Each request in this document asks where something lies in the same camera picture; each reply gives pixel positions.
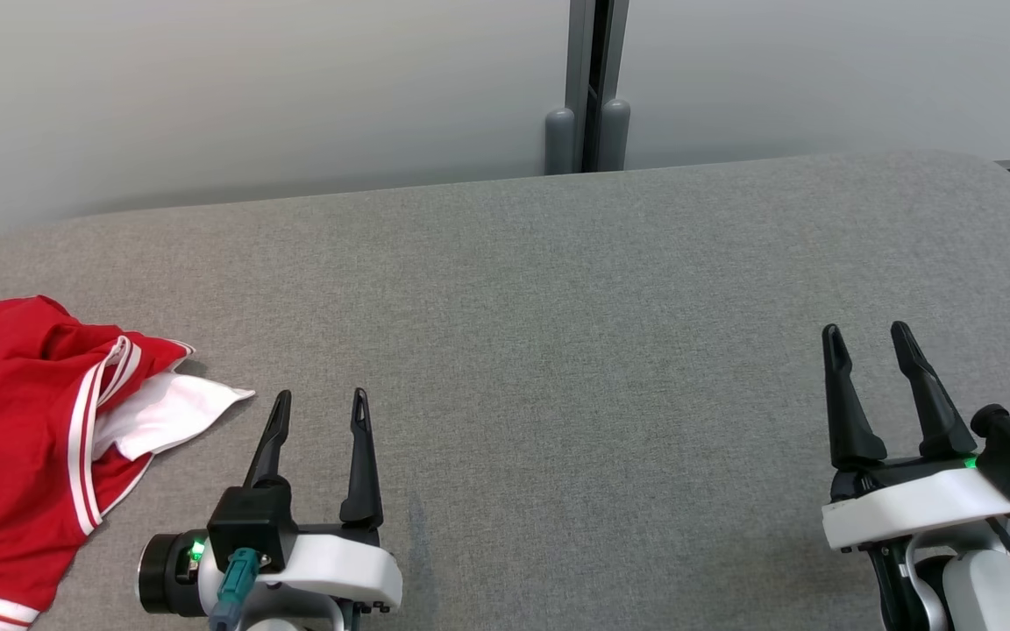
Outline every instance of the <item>teal cable connector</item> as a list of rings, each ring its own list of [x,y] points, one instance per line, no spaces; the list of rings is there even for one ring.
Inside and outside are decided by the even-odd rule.
[[[237,548],[224,570],[221,587],[216,589],[216,605],[209,614],[209,631],[236,631],[243,614],[243,600],[260,574],[260,552]]]

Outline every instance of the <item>red shirt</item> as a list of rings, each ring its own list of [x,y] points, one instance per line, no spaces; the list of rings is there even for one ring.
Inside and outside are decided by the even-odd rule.
[[[115,446],[93,458],[96,413],[191,351],[82,324],[44,296],[0,302],[0,630],[48,608],[77,548],[150,461]]]

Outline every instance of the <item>white wall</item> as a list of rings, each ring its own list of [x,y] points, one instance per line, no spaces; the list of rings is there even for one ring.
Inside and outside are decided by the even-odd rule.
[[[0,232],[533,176],[569,0],[0,0]]]
[[[1010,160],[1010,0],[629,0],[626,169],[934,147]]]

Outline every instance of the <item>white fabric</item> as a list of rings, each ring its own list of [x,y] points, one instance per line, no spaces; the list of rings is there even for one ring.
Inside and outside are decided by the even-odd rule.
[[[112,444],[124,458],[160,454],[207,430],[229,405],[256,392],[194,376],[161,373],[115,408],[96,417],[92,459]]]

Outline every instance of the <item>gray cushion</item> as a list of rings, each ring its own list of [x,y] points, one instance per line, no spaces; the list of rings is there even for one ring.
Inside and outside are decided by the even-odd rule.
[[[296,518],[332,521],[356,385],[405,579],[366,628],[881,628],[821,533],[821,327],[893,455],[892,320],[967,417],[1010,408],[1010,176],[801,156],[92,216],[0,239],[0,299],[35,293],[260,393],[157,459],[38,631],[203,628],[140,611],[140,547],[208,519],[280,389]]]

